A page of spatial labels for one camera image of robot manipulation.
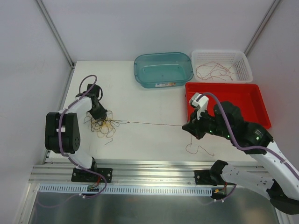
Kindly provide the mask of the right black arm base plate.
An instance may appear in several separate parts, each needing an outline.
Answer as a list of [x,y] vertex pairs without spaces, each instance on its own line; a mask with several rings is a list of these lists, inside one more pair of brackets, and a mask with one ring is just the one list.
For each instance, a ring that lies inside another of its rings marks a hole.
[[228,185],[233,186],[234,183],[226,182],[221,177],[222,171],[211,171],[211,170],[195,170],[194,171],[194,179],[196,185],[212,185],[212,186],[219,186]]

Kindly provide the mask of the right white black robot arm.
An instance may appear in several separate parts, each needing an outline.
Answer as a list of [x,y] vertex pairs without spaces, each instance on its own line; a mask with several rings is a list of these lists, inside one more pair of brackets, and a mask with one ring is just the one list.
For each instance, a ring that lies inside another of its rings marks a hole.
[[[197,139],[211,134],[232,140],[218,105],[214,106],[214,115],[207,111],[208,101],[202,103],[191,100],[194,112],[182,129]],[[229,101],[221,106],[235,136],[234,147],[248,147],[245,154],[258,161],[271,175],[270,178],[241,171],[226,161],[217,160],[210,170],[200,178],[206,184],[218,185],[224,182],[246,187],[267,198],[278,210],[289,215],[299,213],[299,173],[290,165],[279,150],[273,137],[260,124],[243,119],[239,107]]]

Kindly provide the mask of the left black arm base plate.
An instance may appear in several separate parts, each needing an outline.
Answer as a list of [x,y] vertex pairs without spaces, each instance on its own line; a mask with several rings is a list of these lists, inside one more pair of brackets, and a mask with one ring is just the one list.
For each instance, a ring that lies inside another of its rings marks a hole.
[[[106,179],[107,183],[111,183],[113,176],[112,168],[96,168],[95,172],[101,174]],[[100,183],[104,182],[103,178],[98,175],[74,168],[72,171],[71,182],[92,183],[97,182],[99,178]]]

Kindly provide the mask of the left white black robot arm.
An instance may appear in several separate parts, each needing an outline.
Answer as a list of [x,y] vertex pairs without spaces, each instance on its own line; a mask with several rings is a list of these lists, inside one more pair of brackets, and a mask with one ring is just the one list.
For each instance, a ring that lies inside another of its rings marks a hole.
[[49,112],[46,115],[45,147],[71,159],[75,168],[72,182],[95,182],[99,184],[112,181],[111,168],[98,168],[95,159],[84,150],[80,136],[79,120],[90,114],[95,121],[103,124],[107,110],[101,105],[103,93],[98,85],[88,84],[83,93],[76,95],[75,102],[66,112]]

